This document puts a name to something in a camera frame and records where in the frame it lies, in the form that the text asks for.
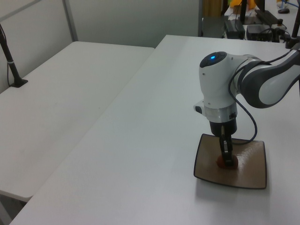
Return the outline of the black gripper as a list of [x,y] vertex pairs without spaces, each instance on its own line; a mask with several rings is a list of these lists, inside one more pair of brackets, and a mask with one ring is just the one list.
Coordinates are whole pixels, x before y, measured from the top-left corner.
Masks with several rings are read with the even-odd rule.
[[234,166],[231,135],[233,135],[237,130],[236,119],[222,123],[210,122],[210,128],[213,135],[220,136],[220,148],[225,166]]

